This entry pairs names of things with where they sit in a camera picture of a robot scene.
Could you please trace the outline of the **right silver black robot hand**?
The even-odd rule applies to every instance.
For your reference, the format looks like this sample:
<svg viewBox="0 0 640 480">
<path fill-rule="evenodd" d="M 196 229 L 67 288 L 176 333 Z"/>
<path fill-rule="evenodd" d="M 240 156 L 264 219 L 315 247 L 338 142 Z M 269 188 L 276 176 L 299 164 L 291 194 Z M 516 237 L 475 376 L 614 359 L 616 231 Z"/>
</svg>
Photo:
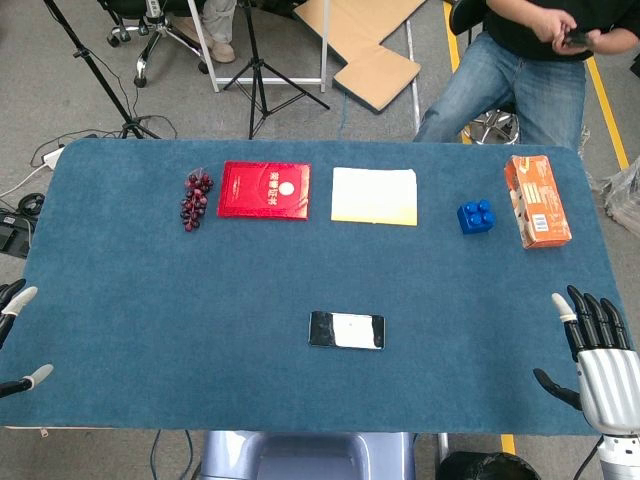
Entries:
<svg viewBox="0 0 640 480">
<path fill-rule="evenodd" d="M 633 348 L 623 316 L 607 298 L 597 299 L 566 287 L 568 298 L 551 300 L 562 322 L 578 377 L 577 391 L 560 386 L 540 368 L 533 370 L 551 396 L 583 413 L 605 436 L 639 433 L 639 354 Z"/>
</svg>

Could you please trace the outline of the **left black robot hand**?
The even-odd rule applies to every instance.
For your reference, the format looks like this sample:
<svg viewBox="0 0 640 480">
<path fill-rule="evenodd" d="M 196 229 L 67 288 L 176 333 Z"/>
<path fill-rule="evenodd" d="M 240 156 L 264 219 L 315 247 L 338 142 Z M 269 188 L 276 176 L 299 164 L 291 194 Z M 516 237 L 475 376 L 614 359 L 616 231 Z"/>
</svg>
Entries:
<svg viewBox="0 0 640 480">
<path fill-rule="evenodd" d="M 26 287 L 25 279 L 1 285 L 1 347 L 4 347 L 20 312 L 33 300 L 37 292 L 35 286 Z M 1 397 L 31 391 L 43 383 L 53 371 L 52 364 L 44 364 L 19 380 L 4 382 L 1 384 Z"/>
</svg>

